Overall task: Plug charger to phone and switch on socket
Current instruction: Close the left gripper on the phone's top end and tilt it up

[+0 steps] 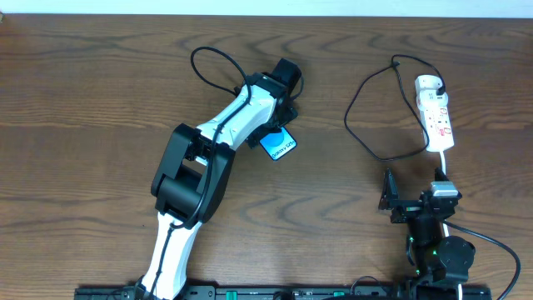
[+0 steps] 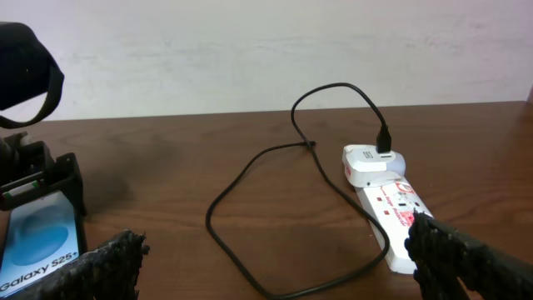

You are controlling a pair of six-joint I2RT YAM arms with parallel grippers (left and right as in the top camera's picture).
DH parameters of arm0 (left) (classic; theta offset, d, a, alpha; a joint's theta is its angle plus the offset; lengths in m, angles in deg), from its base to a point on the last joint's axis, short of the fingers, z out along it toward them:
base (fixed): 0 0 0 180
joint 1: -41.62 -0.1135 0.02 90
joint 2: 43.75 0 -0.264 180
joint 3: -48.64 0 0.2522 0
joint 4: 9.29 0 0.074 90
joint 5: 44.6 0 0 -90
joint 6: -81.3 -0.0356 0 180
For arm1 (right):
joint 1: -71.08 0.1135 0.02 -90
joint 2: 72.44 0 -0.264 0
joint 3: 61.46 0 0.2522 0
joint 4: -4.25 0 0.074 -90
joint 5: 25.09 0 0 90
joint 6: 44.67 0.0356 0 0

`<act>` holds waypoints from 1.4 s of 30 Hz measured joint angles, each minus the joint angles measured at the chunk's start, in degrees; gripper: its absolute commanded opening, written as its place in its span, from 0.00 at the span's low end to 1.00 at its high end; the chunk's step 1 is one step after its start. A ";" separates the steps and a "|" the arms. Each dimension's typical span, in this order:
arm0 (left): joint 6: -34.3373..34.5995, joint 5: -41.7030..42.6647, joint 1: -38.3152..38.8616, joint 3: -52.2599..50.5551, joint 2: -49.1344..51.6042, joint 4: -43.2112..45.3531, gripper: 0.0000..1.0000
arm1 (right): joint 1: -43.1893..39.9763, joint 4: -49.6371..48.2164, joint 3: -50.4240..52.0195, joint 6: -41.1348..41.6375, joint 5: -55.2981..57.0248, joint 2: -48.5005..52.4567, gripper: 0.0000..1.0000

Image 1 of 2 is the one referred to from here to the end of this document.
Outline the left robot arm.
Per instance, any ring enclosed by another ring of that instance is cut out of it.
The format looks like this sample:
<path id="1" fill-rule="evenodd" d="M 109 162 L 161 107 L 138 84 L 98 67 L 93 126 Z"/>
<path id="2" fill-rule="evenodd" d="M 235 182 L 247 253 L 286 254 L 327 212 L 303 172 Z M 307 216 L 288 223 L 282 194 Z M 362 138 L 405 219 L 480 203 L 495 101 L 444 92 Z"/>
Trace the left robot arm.
<path id="1" fill-rule="evenodd" d="M 197 233 L 224 198 L 242 144 L 263 148 L 272 160 L 296 147 L 285 126 L 297 116 L 293 90 L 302 84 L 301 69 L 281 59 L 272 72 L 246 76 L 213 119 L 174 129 L 151 185 L 157 240 L 150 267 L 135 286 L 137 299 L 173 299 L 182 292 Z"/>

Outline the blue screen Galaxy smartphone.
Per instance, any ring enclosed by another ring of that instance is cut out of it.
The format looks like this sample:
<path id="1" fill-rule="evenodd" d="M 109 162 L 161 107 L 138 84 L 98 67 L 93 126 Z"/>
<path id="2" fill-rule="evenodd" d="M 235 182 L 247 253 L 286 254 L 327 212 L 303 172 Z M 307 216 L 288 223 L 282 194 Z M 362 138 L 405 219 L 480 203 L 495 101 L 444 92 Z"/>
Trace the blue screen Galaxy smartphone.
<path id="1" fill-rule="evenodd" d="M 271 160 L 278 161 L 297 147 L 296 139 L 284 128 L 280 132 L 267 134 L 260 145 Z"/>

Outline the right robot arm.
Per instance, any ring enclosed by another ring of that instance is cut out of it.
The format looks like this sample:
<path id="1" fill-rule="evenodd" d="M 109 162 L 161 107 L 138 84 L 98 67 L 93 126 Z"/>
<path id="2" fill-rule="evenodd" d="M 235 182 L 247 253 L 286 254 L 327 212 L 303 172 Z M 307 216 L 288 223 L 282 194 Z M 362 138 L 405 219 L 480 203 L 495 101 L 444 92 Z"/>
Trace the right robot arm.
<path id="1" fill-rule="evenodd" d="M 461 299 L 461 284 L 469 278 L 476 249 L 462 237 L 447 236 L 443 221 L 455 213 L 462 198 L 452 181 L 437 168 L 435 180 L 417 200 L 403 200 L 390 169 L 386 170 L 380 210 L 392 223 L 407 225 L 406 255 L 416 275 L 394 287 L 399 299 Z"/>

